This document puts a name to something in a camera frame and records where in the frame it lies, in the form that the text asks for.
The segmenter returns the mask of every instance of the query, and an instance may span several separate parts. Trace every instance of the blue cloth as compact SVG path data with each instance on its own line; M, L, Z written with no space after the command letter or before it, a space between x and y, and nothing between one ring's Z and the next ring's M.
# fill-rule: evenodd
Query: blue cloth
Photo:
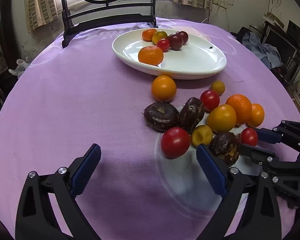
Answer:
M259 38L247 32L242 39L242 45L256 55L268 69L281 67L281 57L276 47L270 44L261 44Z

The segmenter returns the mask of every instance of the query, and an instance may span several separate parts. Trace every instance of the round table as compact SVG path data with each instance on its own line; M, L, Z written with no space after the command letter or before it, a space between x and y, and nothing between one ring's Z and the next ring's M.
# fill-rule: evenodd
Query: round table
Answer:
M231 34L213 25L157 21L160 28L185 30L210 40L227 58L226 68L215 76L176 80L174 106L199 97L214 80L221 80L226 91L220 103L235 93L246 95L264 107L263 127L271 129L282 119L300 122L284 87ZM101 161L76 201L102 239L196 239L208 223L216 207L196 206L191 189L173 192L158 169L158 133L146 126L141 114L154 102L150 87L155 77L128 67L111 49L116 36L147 27L143 23L88 30L65 49L62 35L58 36L7 97L0 112L0 220L12 236L28 173L52 174L67 167L92 143L100 145ZM285 145L261 146L276 152L280 160L296 160L297 152ZM61 228L69 233L53 196L51 201ZM295 212L284 200L278 202L285 236ZM239 219L237 212L228 233Z

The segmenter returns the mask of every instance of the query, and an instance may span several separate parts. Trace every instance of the oval plate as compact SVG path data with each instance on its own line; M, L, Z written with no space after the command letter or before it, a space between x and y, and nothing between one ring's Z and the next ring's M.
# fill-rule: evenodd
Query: oval plate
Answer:
M123 33L112 43L112 50L124 63L144 73L155 76L168 75L175 79L200 79L210 77L223 70L227 64L226 56L211 42L189 34L188 42L178 51L169 49L158 66L141 63L139 50L154 45L141 37L146 29ZM175 30L157 29L168 35Z

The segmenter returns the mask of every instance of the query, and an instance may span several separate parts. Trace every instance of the orange fruit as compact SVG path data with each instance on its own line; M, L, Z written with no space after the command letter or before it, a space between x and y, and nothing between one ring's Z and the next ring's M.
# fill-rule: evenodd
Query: orange fruit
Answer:
M252 104L250 119L247 121L248 126L257 127L262 124L265 118L265 111L259 104Z
M156 45L157 42L161 39L166 39L168 37L167 33L164 31L158 31L153 34L152 36L152 42Z
M240 94L232 95L227 99L226 104L234 108L237 114L237 125L242 125L250 119L252 105L246 96Z
M156 29L146 29L142 32L142 38L145 41L152 41L152 35L156 32Z
M157 66L163 61L163 51L157 46L147 46L139 50L139 62Z
M228 132L237 121L237 115L232 106L221 105L211 111L207 118L207 125L214 132Z
M177 86L171 77L162 75L152 82L151 92L155 100L168 102L176 95Z

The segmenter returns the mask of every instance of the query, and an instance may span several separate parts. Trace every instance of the plastic bag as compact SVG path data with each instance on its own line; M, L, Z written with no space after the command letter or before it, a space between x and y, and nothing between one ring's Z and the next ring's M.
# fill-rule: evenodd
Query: plastic bag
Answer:
M9 69L9 73L11 73L14 76L18 76L18 79L21 77L21 75L26 71L27 67L29 67L29 63L25 62L22 59L17 60L18 66L15 70Z

